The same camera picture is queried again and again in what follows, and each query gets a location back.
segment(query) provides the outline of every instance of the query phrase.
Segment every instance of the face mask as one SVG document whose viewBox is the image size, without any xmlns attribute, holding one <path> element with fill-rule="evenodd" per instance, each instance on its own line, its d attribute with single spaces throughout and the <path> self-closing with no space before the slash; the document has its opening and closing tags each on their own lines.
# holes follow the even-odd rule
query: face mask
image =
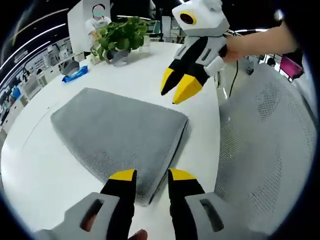
<svg viewBox="0 0 320 240">
<path fill-rule="evenodd" d="M 105 11 L 94 11 L 93 15 L 95 17 L 102 17 L 104 15 Z"/>
</svg>

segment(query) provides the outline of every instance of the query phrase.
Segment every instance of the gray object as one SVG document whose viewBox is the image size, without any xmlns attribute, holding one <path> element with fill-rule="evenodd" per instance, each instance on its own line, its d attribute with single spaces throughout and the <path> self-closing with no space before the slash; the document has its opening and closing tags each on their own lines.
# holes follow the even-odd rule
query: gray object
<svg viewBox="0 0 320 240">
<path fill-rule="evenodd" d="M 102 183 L 137 170 L 136 201 L 148 205 L 179 146 L 188 118 L 151 103 L 85 88 L 52 114 L 55 131 Z"/>
<path fill-rule="evenodd" d="M 301 95 L 266 64 L 220 106 L 214 192 L 251 230 L 272 234 L 298 199 L 311 168 L 316 127 Z"/>
<path fill-rule="evenodd" d="M 213 192 L 186 196 L 198 240 L 263 240 L 267 236 L 249 230 L 236 209 Z"/>
<path fill-rule="evenodd" d="M 71 77 L 72 74 L 79 71 L 79 69 L 80 69 L 79 62 L 74 61 L 74 60 L 67 60 L 61 64 L 60 72 L 62 75 Z"/>
<path fill-rule="evenodd" d="M 34 234 L 37 240 L 105 240 L 112 214 L 119 202 L 118 196 L 93 192 L 68 209 L 61 224 L 52 230 L 40 230 Z M 86 214 L 96 203 L 102 203 L 90 231 L 81 228 Z"/>
</svg>

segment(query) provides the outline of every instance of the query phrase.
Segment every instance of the white wall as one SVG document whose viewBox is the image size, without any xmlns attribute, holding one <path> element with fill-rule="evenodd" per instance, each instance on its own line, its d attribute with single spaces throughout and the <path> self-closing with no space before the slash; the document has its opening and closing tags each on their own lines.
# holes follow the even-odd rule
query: white wall
<svg viewBox="0 0 320 240">
<path fill-rule="evenodd" d="M 92 8 L 96 4 L 105 5 L 106 16 L 110 17 L 110 0 L 81 0 L 68 12 L 69 36 L 75 54 L 89 51 L 85 22 L 92 18 Z"/>
</svg>

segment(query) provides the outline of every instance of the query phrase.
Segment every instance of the finger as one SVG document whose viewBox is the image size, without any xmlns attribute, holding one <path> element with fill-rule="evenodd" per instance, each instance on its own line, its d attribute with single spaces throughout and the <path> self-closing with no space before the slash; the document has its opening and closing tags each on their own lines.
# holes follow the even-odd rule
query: finger
<svg viewBox="0 0 320 240">
<path fill-rule="evenodd" d="M 145 230 L 141 229 L 135 235 L 130 237 L 128 240 L 147 240 L 147 238 L 148 238 L 148 233 Z"/>
</svg>

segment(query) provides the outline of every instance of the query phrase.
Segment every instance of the yellow ring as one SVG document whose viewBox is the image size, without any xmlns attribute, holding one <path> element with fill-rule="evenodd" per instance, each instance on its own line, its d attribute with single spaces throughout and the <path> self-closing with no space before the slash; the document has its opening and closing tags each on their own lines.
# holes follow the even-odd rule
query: yellow ring
<svg viewBox="0 0 320 240">
<path fill-rule="evenodd" d="M 195 15 L 193 15 L 192 13 L 187 12 L 187 11 L 182 11 L 182 12 L 180 12 L 180 15 L 181 14 L 186 14 L 192 18 L 193 23 L 191 25 L 195 25 L 197 23 L 197 19 L 196 19 Z"/>
</svg>

